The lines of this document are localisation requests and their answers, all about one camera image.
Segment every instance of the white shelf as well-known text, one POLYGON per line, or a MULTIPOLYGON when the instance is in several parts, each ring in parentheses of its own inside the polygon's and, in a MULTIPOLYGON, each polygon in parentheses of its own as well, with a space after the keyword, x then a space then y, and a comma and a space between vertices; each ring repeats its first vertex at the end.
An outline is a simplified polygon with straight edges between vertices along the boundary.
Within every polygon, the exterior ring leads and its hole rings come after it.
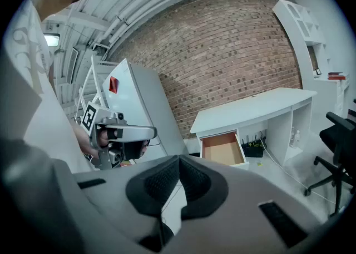
POLYGON ((299 27, 300 27, 300 29, 302 31, 302 34, 303 34, 304 38, 309 38, 310 37, 310 33, 307 30, 306 25, 304 24, 304 22, 301 21, 301 20, 297 20, 297 23, 298 23, 298 25, 299 25, 299 27))
POLYGON ((328 80, 328 73, 322 73, 320 77, 314 78, 317 81, 329 81, 328 80))
POLYGON ((303 12, 304 7, 294 3, 294 7, 298 10, 298 12, 301 14, 303 12))
POLYGON ((301 152, 303 152, 303 150, 301 150, 300 148, 293 148, 291 146, 288 146, 287 149, 287 153, 285 155, 285 160, 288 160, 290 158, 293 158, 294 156, 297 156, 298 154, 300 154, 301 152))
POLYGON ((304 22, 314 23, 309 13, 307 12, 306 8, 303 8, 303 11, 301 12, 301 16, 304 22))
POLYGON ((330 60, 331 57, 330 57, 330 55, 329 55, 329 53, 328 53, 328 48, 327 48, 327 45, 326 45, 325 43, 323 44, 323 48, 324 48, 324 51, 325 51, 325 56, 326 56, 326 58, 327 58, 328 60, 330 60))
POLYGON ((293 6, 292 3, 288 3, 287 7, 290 11, 290 13, 295 17, 295 18, 301 18, 300 14, 298 13, 297 9, 293 6))
POLYGON ((306 24, 307 28, 309 29, 309 31, 311 31, 313 24, 311 22, 306 22, 305 24, 306 24))
POLYGON ((313 23, 314 23, 315 25, 319 26, 319 22, 317 21, 317 19, 316 19, 315 16, 313 15, 313 13, 312 13, 310 10, 308 11, 308 13, 309 13, 309 16, 310 16, 311 20, 313 21, 313 23))

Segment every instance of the black office chair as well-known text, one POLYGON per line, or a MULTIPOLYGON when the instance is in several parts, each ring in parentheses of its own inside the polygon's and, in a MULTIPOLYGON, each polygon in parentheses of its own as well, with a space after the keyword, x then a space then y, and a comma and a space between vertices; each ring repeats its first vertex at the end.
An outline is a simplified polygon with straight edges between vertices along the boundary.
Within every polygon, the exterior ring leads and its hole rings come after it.
POLYGON ((327 113, 327 119, 335 125, 320 132, 320 138, 326 146, 334 153, 333 164, 317 156, 314 165, 320 162, 331 172, 331 176, 321 180, 319 183, 311 185, 304 191, 305 196, 309 196, 312 189, 331 182, 336 186, 336 206, 335 215, 339 211, 341 198, 341 182, 344 181, 352 185, 351 194, 355 192, 356 185, 356 123, 349 119, 343 119, 333 113, 327 113))

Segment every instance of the white shirt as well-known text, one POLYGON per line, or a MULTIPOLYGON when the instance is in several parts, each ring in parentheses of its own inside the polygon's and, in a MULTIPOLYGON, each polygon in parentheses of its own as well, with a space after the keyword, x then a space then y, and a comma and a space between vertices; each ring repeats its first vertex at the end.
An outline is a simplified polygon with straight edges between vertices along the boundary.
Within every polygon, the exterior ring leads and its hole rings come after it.
MULTIPOLYGON (((72 126, 48 81, 50 53, 41 30, 41 21, 31 1, 24 3, 14 16, 4 36, 3 46, 16 70, 41 98, 24 133, 25 142, 39 147, 50 158, 64 160, 72 173, 94 170, 81 152, 72 126)), ((31 104, 31 100, 27 96, 22 100, 21 107, 10 108, 27 113, 26 106, 31 104)))

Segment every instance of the bottle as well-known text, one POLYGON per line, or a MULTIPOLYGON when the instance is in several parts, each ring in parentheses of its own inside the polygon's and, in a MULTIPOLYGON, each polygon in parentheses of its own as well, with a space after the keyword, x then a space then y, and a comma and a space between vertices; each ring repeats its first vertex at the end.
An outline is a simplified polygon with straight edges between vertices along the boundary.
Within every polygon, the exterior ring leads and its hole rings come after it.
POLYGON ((291 127, 289 145, 292 146, 294 141, 294 126, 291 127))
POLYGON ((293 148, 299 148, 299 147, 300 147, 300 131, 297 130, 296 134, 294 135, 293 148))

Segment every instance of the chair wheel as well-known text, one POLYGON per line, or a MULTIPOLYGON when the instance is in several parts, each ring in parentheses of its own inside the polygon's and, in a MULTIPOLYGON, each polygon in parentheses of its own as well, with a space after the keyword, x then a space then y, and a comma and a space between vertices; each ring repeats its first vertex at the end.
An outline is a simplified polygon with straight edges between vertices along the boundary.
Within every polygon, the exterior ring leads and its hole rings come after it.
POLYGON ((305 191, 304 191, 304 196, 305 196, 305 197, 310 196, 311 193, 312 193, 312 190, 310 190, 310 189, 305 189, 305 191))

